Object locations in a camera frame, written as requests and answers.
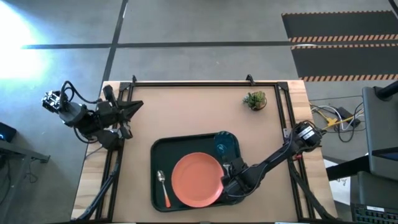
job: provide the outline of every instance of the orange handle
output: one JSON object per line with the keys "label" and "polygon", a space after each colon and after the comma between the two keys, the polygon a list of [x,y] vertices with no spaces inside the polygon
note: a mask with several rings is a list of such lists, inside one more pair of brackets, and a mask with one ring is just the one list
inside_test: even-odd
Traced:
{"label": "orange handle", "polygon": [[166,207],[170,208],[172,205],[170,204],[170,200],[167,194],[164,195],[164,199],[166,200]]}
{"label": "orange handle", "polygon": [[170,203],[169,196],[167,196],[166,188],[164,187],[163,183],[162,185],[163,185],[164,200],[166,201],[166,207],[170,208],[172,205]]}

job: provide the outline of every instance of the yellow striped edge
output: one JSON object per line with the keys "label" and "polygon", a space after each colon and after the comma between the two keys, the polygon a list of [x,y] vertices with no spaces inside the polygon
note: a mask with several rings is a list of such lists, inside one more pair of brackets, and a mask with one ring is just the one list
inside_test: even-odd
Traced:
{"label": "yellow striped edge", "polygon": [[331,48],[363,48],[363,47],[398,47],[398,44],[345,44],[345,45],[294,45],[290,49],[331,49]]}
{"label": "yellow striped edge", "polygon": [[324,75],[299,77],[305,82],[338,82],[338,81],[362,81],[362,80],[398,80],[398,74],[377,74],[377,75]]}
{"label": "yellow striped edge", "polygon": [[375,35],[333,35],[322,37],[291,37],[290,42],[308,43],[308,42],[331,42],[331,41],[362,41],[362,40],[398,40],[398,34],[375,34]]}
{"label": "yellow striped edge", "polygon": [[347,13],[369,13],[369,12],[392,12],[391,10],[376,10],[376,11],[341,11],[341,12],[285,12],[282,16],[288,15],[310,15],[310,14],[347,14]]}

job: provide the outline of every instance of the white cable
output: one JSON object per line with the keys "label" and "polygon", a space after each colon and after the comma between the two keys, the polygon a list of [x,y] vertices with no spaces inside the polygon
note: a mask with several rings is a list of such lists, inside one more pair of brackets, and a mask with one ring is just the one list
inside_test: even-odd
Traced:
{"label": "white cable", "polygon": [[331,107],[331,106],[326,106],[326,105],[317,106],[317,107],[319,107],[319,108],[329,108],[329,109],[332,109],[333,111],[336,112],[336,114],[337,114],[337,116],[339,117],[340,121],[343,120],[343,118],[341,118],[341,115],[339,114],[339,112],[337,112],[337,110],[334,109],[333,107]]}
{"label": "white cable", "polygon": [[[342,121],[342,120],[343,120],[343,118],[341,117],[340,113],[337,112],[337,110],[334,109],[333,107],[327,106],[327,105],[321,105],[321,106],[317,106],[317,107],[318,107],[318,108],[329,108],[329,109],[332,109],[334,112],[336,112],[337,116],[339,117],[339,121]],[[342,129],[343,131],[348,130],[349,126],[353,123],[353,121],[354,121],[356,118],[358,118],[358,117],[360,117],[360,116],[363,116],[363,114],[360,114],[360,113],[362,113],[362,112],[363,112],[363,109],[359,110],[359,111],[354,115],[354,118],[351,119],[351,121],[349,122],[349,124],[347,125],[347,127],[344,128],[343,122],[340,123],[341,129]]]}
{"label": "white cable", "polygon": [[355,120],[356,118],[358,118],[358,117],[360,117],[360,116],[364,116],[363,114],[359,114],[359,113],[361,113],[362,111],[363,111],[363,109],[360,110],[358,113],[356,113],[356,115],[354,115],[354,118],[351,119],[351,121],[348,123],[347,128],[346,128],[346,129],[343,129],[344,131],[348,130],[349,126],[354,122],[354,120]]}

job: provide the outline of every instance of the brown cardboard surface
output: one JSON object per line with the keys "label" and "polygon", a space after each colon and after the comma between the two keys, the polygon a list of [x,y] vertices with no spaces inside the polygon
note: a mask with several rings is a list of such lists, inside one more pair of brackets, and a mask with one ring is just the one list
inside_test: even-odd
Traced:
{"label": "brown cardboard surface", "polygon": [[[266,93],[267,106],[254,112],[242,98],[258,90]],[[138,87],[133,100],[143,100],[144,106],[132,118],[134,137],[124,146],[114,222],[297,221],[286,162],[237,205],[161,213],[150,202],[150,147],[160,138],[229,131],[238,138],[249,165],[280,148],[282,131],[273,87]]]}

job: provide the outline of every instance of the silver spoon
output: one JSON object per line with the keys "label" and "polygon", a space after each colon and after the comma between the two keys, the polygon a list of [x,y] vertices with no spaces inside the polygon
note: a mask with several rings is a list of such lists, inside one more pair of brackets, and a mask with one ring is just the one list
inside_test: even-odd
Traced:
{"label": "silver spoon", "polygon": [[163,186],[163,193],[164,193],[164,200],[166,201],[166,207],[170,208],[171,204],[170,204],[169,196],[167,196],[166,188],[164,187],[165,176],[164,176],[163,171],[161,171],[161,170],[157,171],[157,179],[162,183],[162,186]]}

